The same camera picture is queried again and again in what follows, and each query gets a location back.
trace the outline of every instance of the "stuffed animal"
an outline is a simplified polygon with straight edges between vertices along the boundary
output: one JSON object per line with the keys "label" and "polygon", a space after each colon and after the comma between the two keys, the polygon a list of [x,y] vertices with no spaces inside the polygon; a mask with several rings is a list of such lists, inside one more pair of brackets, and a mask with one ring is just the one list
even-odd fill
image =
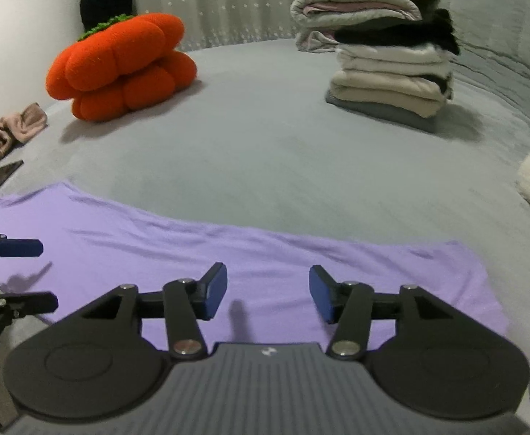
{"label": "stuffed animal", "polygon": [[56,100],[86,121],[106,121],[167,100],[196,78],[196,64],[175,47],[184,24],[174,15],[121,15],[98,24],[54,60],[46,77]]}

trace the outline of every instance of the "metal bolt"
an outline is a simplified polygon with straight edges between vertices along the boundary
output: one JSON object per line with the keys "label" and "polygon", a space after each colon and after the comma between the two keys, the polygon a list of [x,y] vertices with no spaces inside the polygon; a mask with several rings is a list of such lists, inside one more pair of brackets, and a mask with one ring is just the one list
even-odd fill
{"label": "metal bolt", "polygon": [[197,340],[179,340],[174,344],[174,351],[181,355],[193,355],[202,350],[202,345]]}
{"label": "metal bolt", "polygon": [[332,352],[340,357],[352,357],[361,350],[360,346],[351,340],[340,340],[332,345]]}

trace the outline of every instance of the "gray folded cloth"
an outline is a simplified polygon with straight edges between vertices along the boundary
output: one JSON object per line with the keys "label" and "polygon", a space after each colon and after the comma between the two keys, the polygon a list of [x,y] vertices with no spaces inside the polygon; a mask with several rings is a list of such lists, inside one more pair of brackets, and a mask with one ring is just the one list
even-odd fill
{"label": "gray folded cloth", "polygon": [[355,111],[385,121],[404,124],[405,126],[413,127],[414,129],[419,129],[431,134],[436,132],[435,116],[422,117],[412,111],[408,111],[407,109],[382,103],[344,101],[333,96],[329,90],[325,94],[325,101],[339,108]]}

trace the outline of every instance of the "orange pillow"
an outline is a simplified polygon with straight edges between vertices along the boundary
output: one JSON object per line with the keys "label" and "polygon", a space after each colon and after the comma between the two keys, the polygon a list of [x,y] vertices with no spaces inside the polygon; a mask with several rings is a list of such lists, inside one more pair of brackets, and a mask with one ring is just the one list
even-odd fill
{"label": "orange pillow", "polygon": [[182,20],[170,14],[144,14],[112,24],[56,57],[46,77],[47,92],[68,100],[78,91],[102,88],[173,51],[183,35]]}
{"label": "orange pillow", "polygon": [[107,121],[147,108],[190,86],[196,65],[186,54],[172,51],[146,68],[124,75],[98,90],[75,96],[71,111],[78,119]]}

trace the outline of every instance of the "lavender fabric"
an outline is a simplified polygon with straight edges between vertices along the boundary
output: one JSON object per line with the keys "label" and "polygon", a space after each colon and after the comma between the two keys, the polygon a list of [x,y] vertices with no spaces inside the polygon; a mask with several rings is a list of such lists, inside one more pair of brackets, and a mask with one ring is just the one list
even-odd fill
{"label": "lavender fabric", "polygon": [[[504,335],[508,325],[484,266],[459,242],[371,245],[189,223],[99,199],[65,183],[0,198],[0,231],[43,242],[40,258],[0,258],[0,287],[51,290],[60,303],[46,316],[51,321],[121,283],[157,291],[177,278],[200,278],[222,261],[228,291],[216,318],[200,323],[209,348],[216,341],[317,341],[325,347],[332,329],[321,321],[308,290],[315,264],[338,281],[362,281],[377,292],[397,293],[402,284],[415,283],[495,332]],[[142,334],[166,348],[161,320],[145,322]],[[393,334],[392,322],[377,322],[370,348]]]}

